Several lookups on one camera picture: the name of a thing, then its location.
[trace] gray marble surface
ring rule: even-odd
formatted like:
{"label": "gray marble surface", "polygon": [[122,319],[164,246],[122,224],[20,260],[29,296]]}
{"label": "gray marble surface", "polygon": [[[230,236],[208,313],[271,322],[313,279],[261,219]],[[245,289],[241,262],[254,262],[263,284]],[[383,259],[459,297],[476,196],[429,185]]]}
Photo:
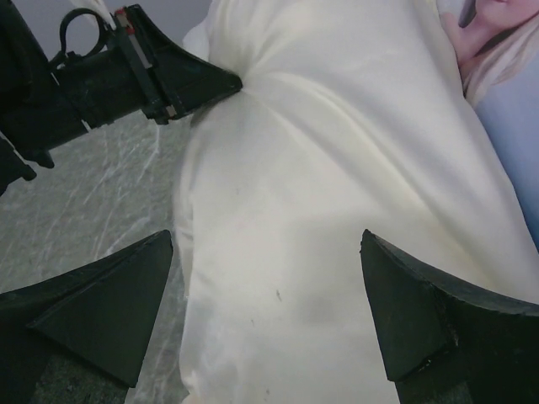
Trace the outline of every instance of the gray marble surface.
{"label": "gray marble surface", "polygon": [[[36,168],[36,180],[12,183],[0,198],[0,292],[173,230],[173,175],[188,128],[187,120],[157,128],[133,114],[53,150],[56,168]],[[178,367],[184,309],[176,254],[139,383],[127,403],[172,404],[186,395]]]}

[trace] pillowcase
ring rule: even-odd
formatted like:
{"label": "pillowcase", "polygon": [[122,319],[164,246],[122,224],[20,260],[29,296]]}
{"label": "pillowcase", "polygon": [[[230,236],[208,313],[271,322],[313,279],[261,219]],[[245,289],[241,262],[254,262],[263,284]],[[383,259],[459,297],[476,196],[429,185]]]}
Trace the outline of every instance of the pillowcase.
{"label": "pillowcase", "polygon": [[466,98],[509,174],[539,248],[539,2],[438,0],[438,9]]}
{"label": "pillowcase", "polygon": [[174,190],[190,402],[398,403],[365,229],[538,300],[539,256],[431,3],[216,0],[185,46],[244,83],[195,116]]}

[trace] white pillow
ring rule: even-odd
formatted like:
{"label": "white pillow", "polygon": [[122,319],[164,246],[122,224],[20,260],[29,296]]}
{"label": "white pillow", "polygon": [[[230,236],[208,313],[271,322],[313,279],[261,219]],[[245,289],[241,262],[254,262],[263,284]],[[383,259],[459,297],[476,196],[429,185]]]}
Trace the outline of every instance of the white pillow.
{"label": "white pillow", "polygon": [[221,0],[202,28],[188,50],[207,35],[244,90],[197,117],[174,190],[191,402],[398,402],[365,229],[538,301],[536,248],[428,2]]}

